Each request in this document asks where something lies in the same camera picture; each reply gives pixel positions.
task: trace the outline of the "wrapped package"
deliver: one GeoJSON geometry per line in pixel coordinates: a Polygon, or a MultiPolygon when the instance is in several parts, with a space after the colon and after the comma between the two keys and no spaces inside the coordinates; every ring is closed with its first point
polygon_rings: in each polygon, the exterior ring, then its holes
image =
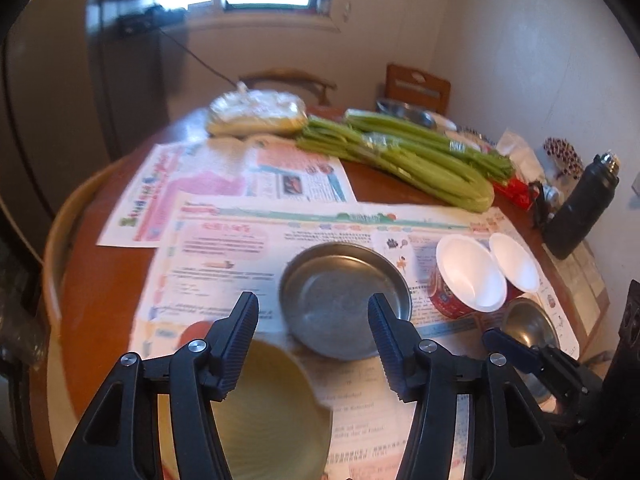
{"type": "Polygon", "coordinates": [[[297,95],[275,90],[238,90],[221,95],[209,105],[207,131],[212,136],[254,133],[291,134],[307,124],[305,103],[297,95]]]}

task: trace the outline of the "newspaper page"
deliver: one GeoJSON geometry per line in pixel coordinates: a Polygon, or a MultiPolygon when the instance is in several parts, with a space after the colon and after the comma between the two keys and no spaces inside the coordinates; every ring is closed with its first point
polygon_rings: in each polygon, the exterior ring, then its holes
{"type": "Polygon", "coordinates": [[[181,191],[299,202],[355,202],[335,157],[257,135],[156,144],[123,192],[98,245],[158,247],[181,191]]]}
{"type": "MultiPolygon", "coordinates": [[[[308,205],[217,196],[178,197],[174,215],[150,267],[130,349],[144,358],[170,354],[193,327],[225,317],[243,290],[260,302],[258,337],[287,348],[308,373],[318,399],[334,410],[326,466],[331,480],[392,480],[411,426],[415,405],[398,400],[378,357],[341,363],[303,348],[286,335],[278,305],[278,284],[288,261],[312,245],[340,240],[376,250],[404,275],[411,291],[412,322],[423,337],[454,354],[484,357],[481,330],[488,319],[444,317],[431,304],[428,276],[435,246],[458,232],[486,243],[506,232],[524,244],[513,225],[494,208],[483,215],[455,208],[369,203],[308,205]]],[[[577,357],[578,345],[558,298],[540,271],[535,296],[549,314],[562,350],[577,357]]],[[[464,473],[468,397],[458,399],[452,480],[464,473]]]]}

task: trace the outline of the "metal bowl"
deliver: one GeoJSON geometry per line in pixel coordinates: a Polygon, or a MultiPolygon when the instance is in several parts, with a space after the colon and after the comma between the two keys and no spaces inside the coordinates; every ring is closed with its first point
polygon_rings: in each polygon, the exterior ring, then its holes
{"type": "Polygon", "coordinates": [[[436,121],[433,120],[431,112],[428,111],[427,108],[387,98],[378,99],[376,101],[376,106],[380,113],[392,115],[400,119],[406,119],[407,121],[420,124],[420,126],[430,128],[431,130],[436,129],[436,121]]]}
{"type": "Polygon", "coordinates": [[[280,307],[291,333],[313,351],[351,361],[377,355],[367,306],[382,292],[400,319],[411,319],[411,294],[384,256],[330,242],[293,258],[280,281],[280,307]]]}
{"type": "MultiPolygon", "coordinates": [[[[549,316],[533,300],[515,298],[507,304],[501,330],[528,347],[559,346],[558,334],[549,316]]],[[[551,397],[551,393],[533,374],[520,373],[522,380],[538,403],[551,397]]]]}

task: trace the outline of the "celery bunch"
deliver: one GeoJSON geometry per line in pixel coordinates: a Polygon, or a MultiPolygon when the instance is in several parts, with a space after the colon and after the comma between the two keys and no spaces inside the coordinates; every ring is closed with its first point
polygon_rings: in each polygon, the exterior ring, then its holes
{"type": "Polygon", "coordinates": [[[484,212],[494,201],[494,188],[465,161],[417,139],[395,136],[391,128],[364,134],[350,125],[311,116],[296,143],[302,150],[370,164],[388,171],[444,202],[484,212]]]}
{"type": "Polygon", "coordinates": [[[344,119],[347,124],[363,132],[379,132],[394,136],[405,142],[408,149],[412,149],[412,146],[425,146],[454,156],[489,180],[500,184],[506,183],[513,176],[513,165],[509,157],[495,150],[490,153],[478,152],[418,124],[364,110],[347,110],[344,119]]]}

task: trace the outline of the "chair back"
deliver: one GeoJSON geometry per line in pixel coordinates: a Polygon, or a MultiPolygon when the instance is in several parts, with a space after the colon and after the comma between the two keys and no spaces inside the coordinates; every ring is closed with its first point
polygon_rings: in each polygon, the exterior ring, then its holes
{"type": "Polygon", "coordinates": [[[42,292],[52,338],[60,337],[62,280],[75,227],[82,212],[122,161],[120,159],[108,165],[76,188],[58,211],[47,235],[42,264],[42,292]]]}
{"type": "Polygon", "coordinates": [[[385,97],[447,115],[451,83],[423,70],[390,63],[386,66],[385,97]]]}
{"type": "Polygon", "coordinates": [[[303,87],[312,91],[318,98],[318,104],[328,106],[330,104],[327,97],[327,89],[335,90],[338,85],[317,75],[299,70],[297,68],[270,68],[260,72],[252,72],[241,76],[242,81],[248,88],[253,88],[259,81],[278,81],[289,84],[302,84],[303,87]]]}

